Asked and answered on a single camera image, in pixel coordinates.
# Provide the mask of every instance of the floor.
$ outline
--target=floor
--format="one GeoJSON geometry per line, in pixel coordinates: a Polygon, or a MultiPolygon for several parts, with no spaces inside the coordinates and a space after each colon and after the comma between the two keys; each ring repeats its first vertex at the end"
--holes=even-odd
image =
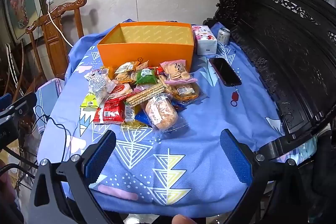
{"type": "MultiPolygon", "coordinates": [[[[25,150],[29,153],[25,154],[25,157],[29,159],[31,162],[35,162],[37,160],[36,155],[38,152],[38,147],[41,141],[41,136],[38,134],[38,131],[35,130],[31,135],[26,137],[25,140],[25,150]]],[[[33,168],[33,170],[30,170],[30,172],[35,175],[36,170],[33,168]]],[[[30,177],[27,175],[21,175],[22,181],[21,185],[19,187],[19,191],[17,192],[17,200],[16,203],[18,204],[18,207],[20,208],[25,223],[28,223],[28,208],[29,208],[29,200],[30,200],[30,194],[31,194],[31,188],[33,186],[34,180],[31,180],[30,177]]],[[[206,224],[219,224],[223,223],[229,214],[222,214],[222,215],[216,215],[213,217],[208,217],[206,219],[206,224]]],[[[137,224],[137,223],[148,223],[151,224],[158,216],[157,215],[135,215],[135,214],[129,214],[124,215],[124,223],[125,224],[137,224]]]]}

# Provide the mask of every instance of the silver can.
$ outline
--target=silver can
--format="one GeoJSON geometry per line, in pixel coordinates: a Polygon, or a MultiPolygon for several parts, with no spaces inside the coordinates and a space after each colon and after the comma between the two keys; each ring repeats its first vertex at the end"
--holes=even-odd
{"type": "Polygon", "coordinates": [[[223,43],[224,45],[229,44],[230,30],[226,28],[221,28],[218,31],[217,42],[223,43]]]}

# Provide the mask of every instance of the phone screen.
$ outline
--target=phone screen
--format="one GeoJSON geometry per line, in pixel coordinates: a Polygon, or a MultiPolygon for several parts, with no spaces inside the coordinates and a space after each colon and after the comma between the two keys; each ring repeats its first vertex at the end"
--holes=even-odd
{"type": "Polygon", "coordinates": [[[210,58],[209,61],[225,86],[236,86],[242,84],[238,75],[224,58],[210,58]]]}

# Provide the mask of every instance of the carved black wood furniture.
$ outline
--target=carved black wood furniture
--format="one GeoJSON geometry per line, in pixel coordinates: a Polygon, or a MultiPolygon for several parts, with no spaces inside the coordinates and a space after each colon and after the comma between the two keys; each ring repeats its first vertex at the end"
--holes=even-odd
{"type": "Polygon", "coordinates": [[[326,0],[219,0],[221,22],[254,63],[276,102],[285,136],[267,159],[305,143],[336,115],[336,9],[326,0]]]}

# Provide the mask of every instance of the orange box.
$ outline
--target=orange box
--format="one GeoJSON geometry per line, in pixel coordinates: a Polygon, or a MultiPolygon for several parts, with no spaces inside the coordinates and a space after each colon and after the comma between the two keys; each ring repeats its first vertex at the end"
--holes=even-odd
{"type": "Polygon", "coordinates": [[[185,59],[190,71],[194,38],[187,23],[129,22],[115,26],[97,47],[105,67],[147,60],[149,67],[155,67],[164,61],[185,59]]]}

